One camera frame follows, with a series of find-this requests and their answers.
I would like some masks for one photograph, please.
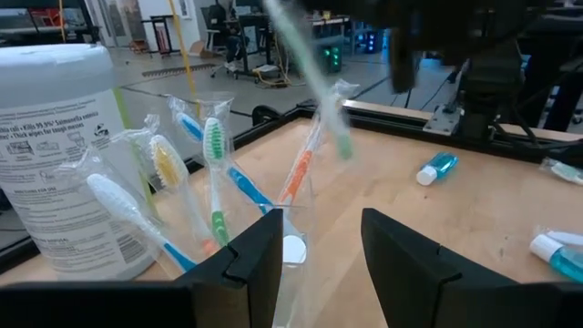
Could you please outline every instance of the white cap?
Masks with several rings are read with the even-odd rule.
[[[553,256],[555,251],[563,246],[565,245],[548,237],[546,234],[539,234],[530,243],[530,251],[535,253],[539,258],[550,261],[550,257]]]
[[[417,173],[417,182],[422,186],[429,186],[435,179],[437,171],[430,166],[425,166]]]
[[[294,235],[283,237],[283,262],[288,264],[302,264],[306,261],[306,243],[302,238]]]

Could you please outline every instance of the blue liquid bottle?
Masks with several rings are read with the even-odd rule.
[[[443,179],[457,164],[457,156],[452,153],[440,152],[417,173],[417,182],[422,186],[429,186],[436,179]]]
[[[583,282],[583,253],[578,249],[565,247],[547,235],[540,234],[530,243],[530,251],[558,272],[576,282]]]

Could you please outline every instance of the desk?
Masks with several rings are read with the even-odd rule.
[[[423,119],[430,116],[357,101],[346,105]],[[309,129],[308,119],[296,118],[238,149],[233,157],[273,197]],[[537,129],[535,133],[543,138],[578,137]],[[310,319],[314,327],[386,327],[360,238],[365,207],[374,207],[519,282],[562,280],[529,253],[528,244],[538,224],[581,230],[581,187],[547,175],[532,163],[357,128],[353,137],[358,152],[353,166],[338,165],[334,146],[326,139],[312,168],[318,219],[312,231],[317,266],[309,281],[314,286]],[[460,158],[452,175],[428,188],[416,184],[420,165],[443,150]],[[192,187],[200,188],[206,174],[204,170],[193,174]],[[171,204],[156,198],[162,216],[168,214]],[[0,275],[0,285],[54,279],[37,256]],[[153,265],[140,279],[164,279],[164,275]]]
[[[245,45],[243,48],[243,71],[237,71],[236,74],[243,74],[251,77],[255,77],[253,73],[249,70],[249,59],[248,55],[254,53],[247,52],[247,40],[245,36],[245,27],[254,26],[255,27],[255,39],[257,42],[257,52],[261,51],[261,31],[264,29],[265,33],[265,57],[267,65],[271,65],[271,31],[270,31],[270,18],[267,14],[246,14],[239,15],[237,20],[231,20],[226,22],[229,26],[236,26],[240,28],[240,39],[241,43]]]

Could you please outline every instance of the white bottle cap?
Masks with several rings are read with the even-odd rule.
[[[530,251],[535,253],[539,258],[550,261],[550,257],[553,256],[555,251],[563,246],[565,245],[548,237],[546,234],[539,234],[530,243]]]
[[[422,186],[429,186],[435,179],[437,171],[430,166],[425,166],[417,173],[417,182]]]

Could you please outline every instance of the white toothbrush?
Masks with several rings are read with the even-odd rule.
[[[193,234],[200,242],[200,246],[207,256],[211,256],[218,249],[217,243],[210,233],[209,227],[200,214],[200,207],[189,185],[189,171],[184,165],[179,153],[163,136],[156,135],[149,142],[151,157],[156,172],[166,188],[176,191],[188,211],[192,224]]]
[[[87,177],[86,182],[91,191],[93,191],[97,201],[113,217],[137,225],[150,239],[164,250],[183,272],[188,272],[196,266],[196,263],[188,255],[184,254],[171,241],[162,236],[159,229],[148,219],[144,218],[138,209],[136,199],[116,182],[97,173]]]
[[[225,130],[216,118],[207,118],[202,140],[202,154],[209,164],[210,173],[210,207],[212,229],[219,244],[224,246],[229,242],[229,233],[225,225],[225,216],[220,206],[218,173],[225,163],[227,150],[225,147]]]

